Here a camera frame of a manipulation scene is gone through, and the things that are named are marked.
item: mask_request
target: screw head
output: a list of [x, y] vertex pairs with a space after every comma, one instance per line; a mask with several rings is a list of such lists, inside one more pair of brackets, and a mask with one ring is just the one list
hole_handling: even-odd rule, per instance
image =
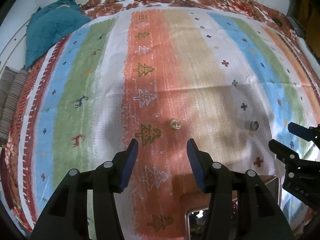
[[113, 163], [112, 162], [105, 162], [104, 164], [103, 164], [103, 167], [105, 167], [105, 168], [111, 168], [113, 166]]
[[70, 175], [70, 176], [74, 176], [74, 175], [76, 175], [77, 173], [78, 173], [78, 171], [77, 171], [76, 169], [72, 169], [72, 170], [69, 171], [69, 175]]
[[180, 129], [180, 128], [181, 128], [181, 123], [180, 123], [180, 121], [177, 120], [177, 119], [172, 119], [172, 120], [170, 121], [170, 126], [171, 126], [171, 128], [173, 128], [173, 129]]
[[250, 177], [256, 176], [256, 172], [253, 171], [253, 170], [248, 170], [247, 173], [248, 173], [248, 175], [249, 175]]
[[222, 166], [220, 163], [212, 163], [212, 167], [214, 167], [215, 169], [220, 169]]

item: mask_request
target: teal blanket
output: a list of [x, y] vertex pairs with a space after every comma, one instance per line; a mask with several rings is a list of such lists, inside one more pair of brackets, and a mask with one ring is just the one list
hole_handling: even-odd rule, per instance
[[79, 11], [75, 0], [58, 0], [39, 8], [27, 27], [25, 68], [28, 70], [54, 44], [87, 22], [90, 18]]

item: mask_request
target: wire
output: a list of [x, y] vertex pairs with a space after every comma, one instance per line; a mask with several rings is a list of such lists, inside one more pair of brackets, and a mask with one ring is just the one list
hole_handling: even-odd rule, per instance
[[[110, 1], [110, 2], [102, 2], [99, 3], [97, 5], [101, 5], [101, 4], [105, 4], [105, 3], [116, 3], [116, 2], [123, 2], [123, 1], [127, 1], [127, 0], [117, 0], [117, 1]], [[159, 2], [159, 3], [180, 3], [182, 0], [179, 0], [177, 2], [161, 2], [161, 1], [157, 1], [157, 0], [134, 0], [136, 2]]]

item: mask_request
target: small gold object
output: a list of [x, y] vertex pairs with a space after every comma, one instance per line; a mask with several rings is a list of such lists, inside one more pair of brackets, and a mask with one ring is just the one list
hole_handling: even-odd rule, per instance
[[181, 128], [181, 123], [180, 123], [180, 121], [177, 120], [177, 119], [172, 119], [172, 120], [170, 121], [170, 126], [171, 126], [171, 128], [173, 128], [173, 129], [180, 129], [180, 128]]

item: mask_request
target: striped cushion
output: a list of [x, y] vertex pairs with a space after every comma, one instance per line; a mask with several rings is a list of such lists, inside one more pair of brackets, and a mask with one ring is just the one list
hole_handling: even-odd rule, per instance
[[7, 99], [4, 103], [3, 114], [0, 124], [0, 137], [8, 139], [9, 130], [11, 127], [12, 117], [16, 110], [17, 102], [22, 91], [22, 87], [26, 81], [28, 72], [24, 69], [20, 70], [14, 78]]
[[2, 76], [0, 78], [0, 118], [3, 110], [4, 102], [7, 98], [10, 87], [13, 83], [16, 72], [12, 71], [10, 68], [5, 67]]

